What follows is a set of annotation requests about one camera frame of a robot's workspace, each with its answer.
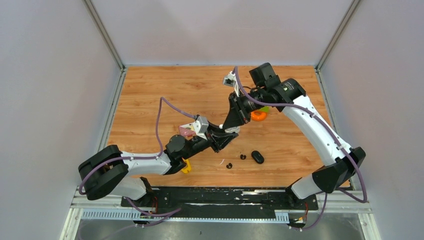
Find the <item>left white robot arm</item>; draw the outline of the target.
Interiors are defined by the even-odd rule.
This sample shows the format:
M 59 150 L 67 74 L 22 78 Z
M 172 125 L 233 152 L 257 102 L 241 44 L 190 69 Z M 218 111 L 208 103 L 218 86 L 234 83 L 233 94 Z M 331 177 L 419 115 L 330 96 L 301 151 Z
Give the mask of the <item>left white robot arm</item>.
M 187 126 L 194 131 L 190 139 L 173 135 L 158 153 L 131 153 L 112 144 L 78 166 L 81 184 L 78 192 L 88 200 L 116 195 L 135 200 L 140 206 L 153 201 L 150 184 L 142 175 L 173 175 L 190 168 L 189 159 L 211 148 L 218 153 L 238 137 L 239 127 L 223 129 L 196 120 Z

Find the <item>white earbud charging case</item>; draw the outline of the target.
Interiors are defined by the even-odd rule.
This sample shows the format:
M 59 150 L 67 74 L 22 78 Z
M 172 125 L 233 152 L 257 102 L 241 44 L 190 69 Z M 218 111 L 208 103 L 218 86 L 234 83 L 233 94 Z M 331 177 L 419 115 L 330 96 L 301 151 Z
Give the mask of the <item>white earbud charging case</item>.
M 226 133 L 238 133 L 239 127 L 230 127 L 224 130 Z

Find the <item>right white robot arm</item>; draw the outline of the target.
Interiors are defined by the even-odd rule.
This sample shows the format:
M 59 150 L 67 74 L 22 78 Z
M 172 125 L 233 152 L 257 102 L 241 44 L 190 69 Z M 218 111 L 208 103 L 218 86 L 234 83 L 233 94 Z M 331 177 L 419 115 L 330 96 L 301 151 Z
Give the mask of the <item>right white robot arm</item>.
M 301 84 L 281 80 L 268 62 L 250 70 L 254 88 L 246 92 L 235 67 L 223 78 L 223 85 L 233 87 L 223 130 L 232 130 L 251 121 L 251 114 L 262 107 L 274 107 L 288 117 L 304 134 L 323 164 L 313 173 L 292 183 L 285 195 L 286 204 L 298 209 L 311 195 L 330 194 L 357 174 L 366 153 L 351 147 L 319 114 Z

